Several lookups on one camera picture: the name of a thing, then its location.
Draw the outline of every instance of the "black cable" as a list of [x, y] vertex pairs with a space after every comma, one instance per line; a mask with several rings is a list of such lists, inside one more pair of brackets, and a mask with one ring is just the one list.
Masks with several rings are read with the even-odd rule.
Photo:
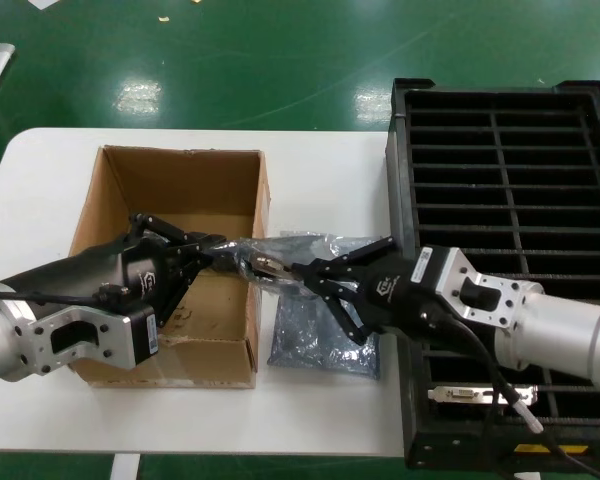
[[491, 398], [491, 405], [489, 406], [489, 411], [484, 419], [484, 423], [482, 424], [482, 435], [481, 435], [481, 446], [482, 453], [484, 459], [488, 462], [489, 468], [493, 471], [493, 473], [497, 474], [501, 478], [505, 480], [518, 480], [517, 477], [509, 473], [502, 468], [498, 464], [498, 459], [495, 458], [493, 451], [491, 450], [491, 435], [493, 433], [493, 426], [496, 420], [496, 415], [498, 414], [498, 400], [500, 399], [500, 391], [494, 387], [493, 389], [493, 397]]
[[[489, 377], [491, 379], [491, 383], [493, 384], [493, 399], [491, 402], [491, 407], [490, 407], [489, 413], [487, 414], [487, 417], [485, 418], [485, 425], [483, 425], [483, 435], [485, 434], [485, 431], [486, 431], [486, 433], [488, 433], [490, 435], [492, 427], [493, 427], [493, 423], [495, 422], [495, 414], [497, 413], [496, 408], [498, 405], [498, 398], [499, 398], [500, 394], [502, 394], [505, 397], [505, 399], [507, 400], [507, 403], [511, 407], [513, 407], [513, 405], [520, 399], [520, 396], [516, 392], [515, 388], [513, 388], [511, 385], [509, 385], [509, 383], [506, 381], [506, 379], [502, 376], [502, 373], [500, 373], [500, 370], [498, 370], [498, 366], [496, 365], [493, 358], [491, 357], [491, 354], [489, 353], [487, 348], [484, 346], [484, 344], [480, 341], [480, 339], [476, 336], [476, 334], [473, 333], [473, 331], [469, 327], [467, 327], [464, 323], [460, 322], [459, 320], [456, 320], [455, 318], [453, 318], [451, 316], [447, 316], [446, 320], [448, 321], [448, 323], [450, 325], [453, 325], [456, 328], [458, 333], [460, 333], [466, 340], [468, 340], [473, 345], [474, 350], [478, 354], [477, 355], [478, 358], [483, 361], [483, 363], [487, 367], [487, 370], [489, 371]], [[547, 430], [543, 430], [542, 433], [539, 434], [539, 437], [542, 438], [541, 443], [552, 454], [571, 463], [575, 467], [579, 468], [580, 470], [582, 470], [585, 473], [588, 473], [589, 475], [593, 476], [594, 478], [600, 479], [599, 471], [597, 471], [596, 469], [590, 467], [589, 465], [586, 465], [585, 463], [581, 462], [580, 460], [567, 454], [564, 450], [562, 450], [558, 446], [558, 443], [553, 438], [553, 435], [551, 435]], [[483, 438], [483, 446], [488, 443], [489, 443], [489, 437]], [[494, 469], [494, 473], [497, 473], [501, 477], [506, 478], [506, 479], [512, 479], [512, 478], [515, 479], [516, 478], [515, 476], [511, 476], [511, 474], [501, 470], [497, 465], [495, 465], [495, 467], [496, 468]]]
[[553, 438], [553, 436], [550, 435], [546, 430], [540, 434], [540, 437], [542, 437], [542, 439], [543, 439], [542, 444], [545, 447], [547, 447], [551, 453], [572, 463], [574, 466], [583, 470], [584, 472], [588, 473], [589, 475], [600, 479], [599, 471], [597, 471], [595, 468], [590, 467], [586, 463], [581, 462], [577, 458], [574, 458], [571, 455], [569, 455], [567, 452], [565, 452], [562, 448], [560, 448], [560, 446], [556, 442], [555, 438]]
[[0, 292], [0, 300], [20, 300], [38, 304], [54, 303], [60, 305], [79, 305], [84, 307], [102, 307], [102, 304], [92, 297], [71, 297], [63, 295], [45, 295], [42, 293]]

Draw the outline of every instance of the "green floor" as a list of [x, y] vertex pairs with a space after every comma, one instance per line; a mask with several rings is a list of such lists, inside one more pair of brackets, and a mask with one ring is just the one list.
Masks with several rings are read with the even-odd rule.
[[[0, 42], [17, 47], [0, 83], [1, 158], [35, 127], [383, 131], [394, 77], [600, 79], [600, 0], [61, 0], [43, 12], [0, 0]], [[0, 454], [0, 479], [106, 478], [110, 463]], [[464, 478], [407, 475], [398, 459], [284, 457], [146, 457], [141, 473]]]

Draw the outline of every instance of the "cable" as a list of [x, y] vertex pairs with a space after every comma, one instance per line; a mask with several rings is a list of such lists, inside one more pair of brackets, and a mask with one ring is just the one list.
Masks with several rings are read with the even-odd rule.
[[541, 433], [540, 436], [543, 438], [542, 443], [544, 444], [545, 447], [547, 447], [549, 449], [549, 451], [551, 453], [572, 463], [573, 465], [580, 468], [581, 470], [588, 473], [589, 475], [600, 479], [599, 471], [597, 471], [596, 469], [590, 467], [586, 463], [581, 462], [577, 458], [574, 458], [571, 455], [569, 455], [567, 452], [565, 452], [562, 448], [560, 448], [560, 446], [558, 445], [556, 440], [553, 438], [553, 436], [549, 435], [549, 433], [547, 433], [546, 430], [543, 433]]
[[[542, 438], [541, 443], [547, 449], [549, 449], [549, 451], [552, 454], [571, 463], [573, 466], [579, 468], [580, 470], [582, 470], [585, 473], [588, 473], [589, 475], [593, 476], [594, 478], [600, 479], [599, 471], [590, 467], [589, 465], [586, 465], [585, 463], [581, 462], [580, 460], [570, 456], [564, 450], [562, 450], [560, 448], [560, 446], [557, 444], [557, 442], [555, 441], [555, 439], [553, 438], [553, 436], [548, 431], [544, 430], [544, 428], [542, 427], [542, 424], [540, 424], [540, 422], [535, 418], [535, 416], [533, 414], [531, 414], [531, 412], [526, 407], [526, 405], [524, 405], [524, 404], [522, 404], [522, 402], [520, 402], [520, 395], [518, 395], [515, 388], [513, 388], [511, 385], [509, 385], [509, 383], [506, 381], [506, 379], [502, 376], [502, 373], [500, 373], [500, 370], [498, 370], [498, 367], [497, 367], [496, 363], [493, 361], [491, 354], [489, 353], [487, 348], [484, 346], [484, 344], [480, 341], [480, 339], [476, 336], [476, 334], [473, 333], [473, 331], [469, 327], [467, 327], [464, 323], [456, 320], [455, 318], [453, 318], [450, 315], [446, 316], [445, 320], [448, 322], [449, 325], [453, 325], [454, 328], [458, 331], [458, 333], [460, 333], [466, 340], [468, 340], [473, 345], [474, 350], [477, 353], [477, 356], [479, 357], [479, 359], [481, 359], [483, 361], [483, 363], [487, 367], [487, 370], [489, 371], [489, 377], [491, 379], [491, 383], [493, 384], [493, 399], [491, 401], [491, 407], [487, 414], [487, 417], [485, 418], [485, 423], [483, 425], [483, 433], [482, 433], [483, 434], [483, 439], [482, 439], [483, 448], [486, 446], [486, 448], [490, 451], [490, 448], [488, 446], [489, 437], [487, 436], [485, 438], [484, 435], [485, 435], [485, 433], [488, 435], [491, 434], [493, 423], [495, 422], [495, 414], [497, 413], [496, 408], [498, 405], [498, 398], [500, 397], [500, 394], [502, 394], [502, 396], [504, 396], [505, 399], [507, 400], [507, 403], [512, 408], [514, 408], [516, 410], [516, 412], [525, 420], [525, 422], [527, 423], [527, 426], [529, 426], [531, 431], [538, 434], [538, 436], [540, 438]], [[515, 479], [516, 478], [515, 476], [512, 476], [510, 473], [501, 470], [497, 465], [494, 465], [494, 466], [495, 466], [494, 473], [497, 473], [502, 478], [506, 478], [506, 479]]]
[[491, 438], [491, 434], [493, 431], [493, 425], [495, 423], [496, 415], [498, 413], [498, 400], [500, 399], [500, 391], [496, 388], [493, 389], [493, 397], [491, 398], [491, 406], [489, 407], [489, 411], [487, 412], [487, 416], [484, 419], [484, 423], [482, 424], [482, 435], [481, 435], [481, 447], [482, 453], [484, 455], [485, 460], [487, 460], [489, 464], [489, 468], [493, 471], [493, 473], [498, 476], [504, 478], [505, 480], [519, 480], [514, 474], [504, 471], [498, 465], [498, 460], [495, 458], [491, 450], [491, 443], [489, 439]]
[[42, 293], [0, 292], [0, 300], [20, 300], [38, 304], [57, 303], [60, 305], [79, 305], [101, 307], [102, 304], [92, 297], [70, 297], [63, 295], [44, 295]]

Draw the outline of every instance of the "yellow label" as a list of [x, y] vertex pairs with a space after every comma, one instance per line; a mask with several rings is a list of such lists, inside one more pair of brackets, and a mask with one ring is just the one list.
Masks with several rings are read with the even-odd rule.
[[[578, 454], [586, 452], [589, 447], [586, 445], [560, 445], [560, 448], [565, 453]], [[549, 449], [543, 445], [529, 443], [521, 443], [514, 451], [518, 453], [550, 453]]]

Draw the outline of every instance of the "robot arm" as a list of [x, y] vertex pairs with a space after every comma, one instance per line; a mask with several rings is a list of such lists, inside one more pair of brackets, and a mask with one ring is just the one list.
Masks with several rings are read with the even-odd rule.
[[[477, 272], [458, 248], [424, 247], [402, 258], [386, 238], [334, 260], [285, 266], [258, 255], [255, 271], [304, 282], [358, 344], [371, 332], [397, 333], [475, 354], [457, 322], [504, 367], [538, 365], [589, 379], [600, 388], [600, 306], [545, 295], [540, 284]], [[339, 282], [355, 282], [351, 290]], [[356, 325], [341, 301], [351, 303]]]
[[0, 378], [17, 381], [80, 358], [132, 369], [226, 239], [132, 215], [113, 242], [0, 282]]

